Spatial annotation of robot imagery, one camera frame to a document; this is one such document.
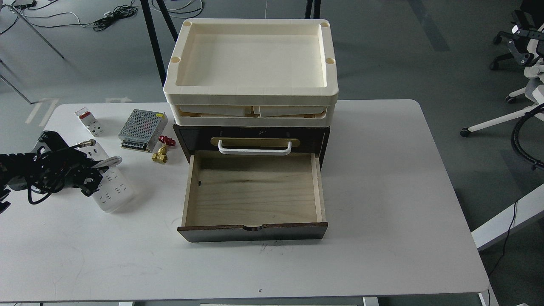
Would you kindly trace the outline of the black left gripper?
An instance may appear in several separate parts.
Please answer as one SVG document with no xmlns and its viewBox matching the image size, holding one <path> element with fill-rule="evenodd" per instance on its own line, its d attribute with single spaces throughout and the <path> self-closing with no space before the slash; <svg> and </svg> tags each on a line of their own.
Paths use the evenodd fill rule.
<svg viewBox="0 0 544 306">
<path fill-rule="evenodd" d="M 22 176 L 22 186 L 27 190 L 29 203 L 42 203 L 51 194 L 68 187 L 79 188 L 85 196 L 97 192 L 109 167 L 97 168 L 98 161 L 78 150 L 95 143 L 90 139 L 70 146 L 57 132 L 43 131 Z"/>
</svg>

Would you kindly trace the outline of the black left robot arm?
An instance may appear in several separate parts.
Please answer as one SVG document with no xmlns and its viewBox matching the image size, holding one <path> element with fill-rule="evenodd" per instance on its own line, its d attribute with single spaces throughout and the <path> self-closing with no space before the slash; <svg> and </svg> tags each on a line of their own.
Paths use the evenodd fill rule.
<svg viewBox="0 0 544 306">
<path fill-rule="evenodd" d="M 96 141 L 70 147 L 57 132 L 45 130 L 29 153 L 0 157 L 1 211 L 11 190 L 26 190 L 30 204 L 39 204 L 64 188 L 79 188 L 85 196 L 97 192 L 103 173 L 120 163 L 118 157 L 95 161 L 79 148 L 93 147 Z"/>
</svg>

